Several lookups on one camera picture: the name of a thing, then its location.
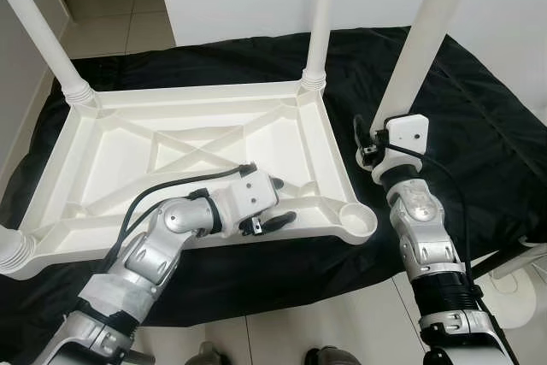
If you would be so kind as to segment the white plastic table top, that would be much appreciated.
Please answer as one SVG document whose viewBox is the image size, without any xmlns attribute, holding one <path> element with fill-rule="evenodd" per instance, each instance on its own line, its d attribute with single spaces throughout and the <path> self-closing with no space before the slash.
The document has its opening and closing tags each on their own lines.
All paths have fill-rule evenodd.
<svg viewBox="0 0 547 365">
<path fill-rule="evenodd" d="M 141 191 L 149 191 L 140 204 L 147 209 L 254 171 L 285 182 L 263 220 L 297 213 L 262 240 L 336 236 L 362 244 L 378 231 L 378 217 L 353 191 L 320 93 L 297 81 L 105 91 L 98 100 L 95 114 L 68 115 L 17 227 L 38 240 L 23 273 L 103 258 Z M 211 233 L 191 244 L 255 240 Z"/>
</svg>

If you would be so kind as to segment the black cloth table cover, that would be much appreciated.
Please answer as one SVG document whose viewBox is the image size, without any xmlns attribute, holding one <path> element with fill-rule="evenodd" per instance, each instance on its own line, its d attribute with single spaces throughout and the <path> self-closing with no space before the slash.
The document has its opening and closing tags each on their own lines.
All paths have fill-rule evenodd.
<svg viewBox="0 0 547 365">
<path fill-rule="evenodd" d="M 407 33 L 403 26 L 331 33 L 324 103 L 346 162 L 356 149 L 353 116 L 375 111 Z M 234 39 L 79 59 L 75 67 L 98 91 L 296 80 L 308 43 L 305 33 Z M 438 170 L 423 170 L 445 208 L 468 217 L 474 256 L 544 229 L 546 127 L 476 56 L 446 38 L 413 109 L 431 122 L 427 154 L 462 188 L 458 201 Z M 402 272 L 379 186 L 356 166 L 349 176 L 359 200 L 379 213 L 380 229 L 367 243 L 318 237 L 188 250 L 148 325 L 188 327 L 309 305 Z M 19 346 L 48 338 L 94 267 L 57 264 L 29 280 L 0 275 L 0 337 Z"/>
</svg>

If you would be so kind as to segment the grey robot left foot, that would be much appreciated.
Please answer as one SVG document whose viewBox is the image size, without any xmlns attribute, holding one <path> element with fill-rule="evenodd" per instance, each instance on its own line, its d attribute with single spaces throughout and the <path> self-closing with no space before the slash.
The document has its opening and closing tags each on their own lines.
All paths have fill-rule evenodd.
<svg viewBox="0 0 547 365">
<path fill-rule="evenodd" d="M 189 358 L 186 365 L 230 365 L 227 358 L 222 355 L 215 346 L 215 343 L 203 341 L 199 345 L 198 353 Z"/>
</svg>

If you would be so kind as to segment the grey robot foot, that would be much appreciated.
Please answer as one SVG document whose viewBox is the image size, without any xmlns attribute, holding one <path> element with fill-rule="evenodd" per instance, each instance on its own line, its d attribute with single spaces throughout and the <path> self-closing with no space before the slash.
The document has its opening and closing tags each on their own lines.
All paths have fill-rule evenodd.
<svg viewBox="0 0 547 365">
<path fill-rule="evenodd" d="M 313 348 L 304 355 L 303 365 L 362 365 L 358 358 L 347 350 L 324 346 Z"/>
<path fill-rule="evenodd" d="M 222 355 L 215 346 L 215 343 L 203 341 L 199 345 L 198 353 L 189 358 L 186 365 L 230 365 L 227 358 Z"/>
</svg>

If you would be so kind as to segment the grey robot right foot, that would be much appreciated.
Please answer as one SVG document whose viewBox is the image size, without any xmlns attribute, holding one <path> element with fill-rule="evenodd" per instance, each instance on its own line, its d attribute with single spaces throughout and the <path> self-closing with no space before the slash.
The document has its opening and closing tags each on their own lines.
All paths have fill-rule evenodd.
<svg viewBox="0 0 547 365">
<path fill-rule="evenodd" d="M 313 348 L 304 355 L 303 365 L 362 365 L 358 358 L 347 350 L 324 346 Z"/>
</svg>

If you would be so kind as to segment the black metal table leg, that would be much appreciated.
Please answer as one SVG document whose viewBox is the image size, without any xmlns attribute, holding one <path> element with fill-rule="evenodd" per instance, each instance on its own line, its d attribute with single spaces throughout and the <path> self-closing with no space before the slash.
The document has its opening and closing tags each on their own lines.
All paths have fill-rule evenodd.
<svg viewBox="0 0 547 365">
<path fill-rule="evenodd" d="M 479 262 L 473 264 L 470 268 L 470 278 L 473 280 L 481 278 L 482 275 L 496 270 L 503 266 L 504 263 L 513 261 L 517 256 L 522 256 L 524 253 L 532 250 L 536 244 L 527 243 L 524 241 L 513 241 L 511 244 L 504 245 L 498 251 L 491 253 Z"/>
<path fill-rule="evenodd" d="M 121 365 L 156 365 L 156 358 L 140 350 L 131 349 L 122 357 Z"/>
</svg>

